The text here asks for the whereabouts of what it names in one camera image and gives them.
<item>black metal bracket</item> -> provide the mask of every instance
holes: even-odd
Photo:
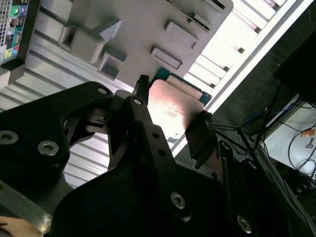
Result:
[[[69,147],[94,134],[86,131],[82,115],[112,98],[106,87],[88,82],[1,113],[1,136],[8,141],[0,145],[0,178],[34,186],[58,180]]]

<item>black cable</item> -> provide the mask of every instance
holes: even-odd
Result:
[[[258,148],[258,145],[259,145],[259,142],[260,142],[260,140],[261,140],[261,138],[262,138],[262,135],[263,135],[263,134],[265,133],[265,131],[266,131],[266,125],[268,124],[269,117],[270,117],[270,115],[271,115],[271,113],[272,113],[273,106],[274,106],[275,103],[276,103],[277,96],[278,96],[278,94],[279,94],[279,92],[280,92],[280,89],[281,89],[281,82],[280,82],[280,84],[279,84],[279,85],[277,86],[277,88],[276,88],[275,95],[273,96],[272,102],[271,102],[271,104],[270,104],[270,106],[269,106],[269,110],[268,110],[266,119],[265,119],[265,121],[264,121],[264,123],[263,123],[263,126],[262,126],[261,131],[260,131],[260,133],[259,133],[259,136],[258,136],[258,138],[257,138],[257,141],[256,141],[256,144],[255,144],[254,149],[257,149],[257,148]]]
[[[299,167],[294,166],[294,164],[293,164],[293,162],[292,162],[292,159],[291,159],[290,150],[291,150],[291,146],[292,146],[294,140],[295,140],[300,134],[302,134],[302,133],[305,132],[305,131],[309,131],[309,130],[311,130],[311,129],[314,128],[314,127],[316,127],[316,123],[314,123],[313,126],[307,128],[307,129],[305,129],[305,130],[303,130],[303,131],[300,131],[298,134],[296,134],[296,135],[292,138],[292,140],[291,140],[291,142],[290,142],[290,144],[289,144],[289,146],[288,146],[288,149],[287,149],[287,156],[288,156],[289,162],[291,163],[291,165],[293,166],[293,168],[294,168],[295,170],[299,171],[299,172],[300,172],[300,170],[301,170],[308,162],[311,162],[311,161],[314,162],[315,168],[314,168],[313,172],[311,173],[310,182],[312,181],[313,176],[314,176],[314,174],[315,174],[315,172],[316,172],[316,162],[315,162],[313,159],[311,160],[311,158],[312,158],[314,152],[316,151],[316,147],[313,149],[313,151],[312,151],[312,153],[310,154],[310,156],[309,156],[307,159],[305,159],[304,162],[303,162]]]
[[[308,222],[306,216],[304,215],[304,213],[301,211],[301,209],[298,207],[298,205],[296,204],[296,202],[295,202],[294,199],[292,198],[292,195],[291,195],[289,189],[287,188],[287,183],[286,183],[285,179],[283,179],[283,177],[282,177],[282,175],[280,174],[278,168],[276,167],[276,165],[275,165],[275,164],[273,163],[273,161],[271,160],[270,155],[269,155],[269,151],[268,151],[268,148],[267,148],[267,145],[266,145],[266,143],[265,143],[265,140],[262,140],[262,142],[263,142],[263,146],[264,146],[264,148],[265,148],[265,150],[266,150],[266,152],[267,152],[268,159],[270,160],[270,162],[272,163],[272,165],[275,167],[275,169],[277,170],[278,174],[280,175],[281,179],[283,180],[283,183],[284,183],[284,186],[285,186],[285,189],[286,189],[286,192],[287,192],[288,196],[291,198],[292,203],[293,203],[293,204],[296,206],[296,208],[300,211],[301,215],[304,217],[304,220],[305,220],[307,226],[308,226],[309,229],[312,231],[312,228],[311,228],[311,226],[310,226],[310,224],[309,224],[309,222]]]
[[[300,107],[300,108],[304,108],[304,109],[308,109],[308,110],[316,110],[313,106],[310,107],[305,107],[305,106],[301,106],[301,105],[294,105],[296,107]]]
[[[282,124],[284,124],[285,126],[287,126],[287,127],[289,127],[289,128],[292,128],[292,129],[295,130],[295,131],[303,132],[303,131],[301,131],[301,130],[298,130],[298,129],[296,129],[296,128],[294,128],[294,127],[292,127],[292,126],[290,126],[290,125],[284,123],[284,122],[281,122],[281,121],[277,121],[277,122],[282,123]]]

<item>screw hole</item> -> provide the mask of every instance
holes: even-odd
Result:
[[[159,134],[157,134],[157,133],[155,133],[155,132],[153,132],[153,137],[155,137],[155,138],[159,138],[160,136],[159,136]]]
[[[107,94],[107,91],[103,88],[99,88],[98,91],[101,93],[101,94]]]
[[[52,151],[54,149],[54,147],[51,144],[45,144],[43,146],[43,149],[45,149],[47,151]]]
[[[12,140],[12,136],[11,136],[11,134],[4,134],[4,135],[1,136],[1,139],[5,140],[5,141],[11,141]]]
[[[138,100],[138,99],[134,99],[134,103],[137,104],[137,105],[141,105],[142,104],[142,102],[140,100]]]
[[[166,152],[164,152],[163,150],[159,150],[158,154],[161,155],[162,157],[166,156]]]

